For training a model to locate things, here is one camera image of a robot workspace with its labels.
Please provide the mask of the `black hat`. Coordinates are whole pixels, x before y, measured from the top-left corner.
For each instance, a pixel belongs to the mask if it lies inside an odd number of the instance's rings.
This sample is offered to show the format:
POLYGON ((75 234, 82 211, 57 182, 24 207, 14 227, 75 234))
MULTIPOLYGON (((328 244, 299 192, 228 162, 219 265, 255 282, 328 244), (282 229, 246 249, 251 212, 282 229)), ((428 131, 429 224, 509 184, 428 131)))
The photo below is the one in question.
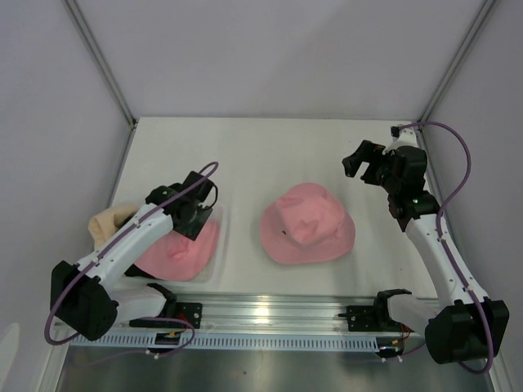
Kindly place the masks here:
POLYGON ((138 268, 136 265, 131 265, 127 268, 127 270, 124 272, 124 275, 126 277, 132 277, 132 278, 148 278, 148 279, 154 279, 154 276, 146 273, 142 269, 138 268))

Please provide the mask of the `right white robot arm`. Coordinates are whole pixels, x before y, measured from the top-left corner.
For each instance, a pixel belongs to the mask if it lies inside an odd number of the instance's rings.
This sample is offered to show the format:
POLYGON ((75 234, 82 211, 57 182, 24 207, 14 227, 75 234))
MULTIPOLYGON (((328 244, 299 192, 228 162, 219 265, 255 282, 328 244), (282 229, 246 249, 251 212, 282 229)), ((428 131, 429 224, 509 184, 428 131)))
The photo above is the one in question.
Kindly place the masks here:
POLYGON ((509 310, 493 301, 472 277, 445 231, 440 204, 425 188, 427 155, 412 145, 387 149, 363 140, 342 160, 346 176, 360 165, 361 179, 387 192, 391 216, 414 245, 431 277, 440 307, 432 308, 406 289, 379 292, 373 302, 373 322, 383 330, 399 324, 420 335, 438 364, 485 360, 491 369, 509 320, 509 310))

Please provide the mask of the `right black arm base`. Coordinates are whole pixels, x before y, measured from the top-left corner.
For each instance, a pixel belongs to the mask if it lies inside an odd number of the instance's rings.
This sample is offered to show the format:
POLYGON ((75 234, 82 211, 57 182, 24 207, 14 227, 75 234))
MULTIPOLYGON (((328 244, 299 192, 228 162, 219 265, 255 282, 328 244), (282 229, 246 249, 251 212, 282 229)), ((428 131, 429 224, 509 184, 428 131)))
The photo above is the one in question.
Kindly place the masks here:
POLYGON ((349 332, 401 332, 401 324, 389 315, 387 301, 403 294, 411 292, 406 289, 380 291, 372 305, 349 305, 337 316, 346 320, 349 332))

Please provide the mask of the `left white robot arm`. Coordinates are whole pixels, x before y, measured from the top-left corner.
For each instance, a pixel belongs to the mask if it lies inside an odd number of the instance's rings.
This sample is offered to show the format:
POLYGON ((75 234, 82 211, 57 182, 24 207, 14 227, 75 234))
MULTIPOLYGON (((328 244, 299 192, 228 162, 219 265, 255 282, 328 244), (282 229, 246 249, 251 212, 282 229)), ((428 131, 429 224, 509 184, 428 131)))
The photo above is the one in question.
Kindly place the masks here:
POLYGON ((171 325, 177 316, 177 297, 166 287, 148 283, 138 289, 117 290, 115 285, 165 235, 197 239, 212 214, 212 207, 204 202, 215 190, 210 176, 196 171, 181 183, 161 185, 107 244, 74 264, 58 263, 51 272, 46 342, 59 343, 51 337, 54 319, 89 341, 100 339, 116 323, 151 320, 159 327, 171 325))

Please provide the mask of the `pink bucket hat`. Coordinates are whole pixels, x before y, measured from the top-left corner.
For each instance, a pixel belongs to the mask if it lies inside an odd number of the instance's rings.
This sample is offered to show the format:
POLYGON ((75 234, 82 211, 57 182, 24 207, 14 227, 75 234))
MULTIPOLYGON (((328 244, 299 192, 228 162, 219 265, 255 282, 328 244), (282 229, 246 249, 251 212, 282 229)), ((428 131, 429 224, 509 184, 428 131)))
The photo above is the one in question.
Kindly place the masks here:
POLYGON ((325 187, 302 183, 290 188, 261 214, 260 240, 281 265, 333 261, 355 244, 355 223, 325 187))

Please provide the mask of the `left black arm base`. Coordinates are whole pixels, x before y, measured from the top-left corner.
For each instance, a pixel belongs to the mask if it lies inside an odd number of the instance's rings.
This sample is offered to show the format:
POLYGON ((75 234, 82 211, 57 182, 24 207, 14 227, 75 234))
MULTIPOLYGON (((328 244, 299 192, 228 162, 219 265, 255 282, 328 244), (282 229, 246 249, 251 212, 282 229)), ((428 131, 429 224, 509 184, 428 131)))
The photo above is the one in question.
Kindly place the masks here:
POLYGON ((180 302, 177 296, 167 288, 157 283, 148 283, 147 287, 160 293, 166 304, 157 316, 157 320, 146 320, 145 318, 133 319, 129 322, 130 327, 143 328, 186 328, 185 324, 168 321, 168 319, 181 319, 190 323, 195 329, 200 328, 203 305, 196 302, 180 302))

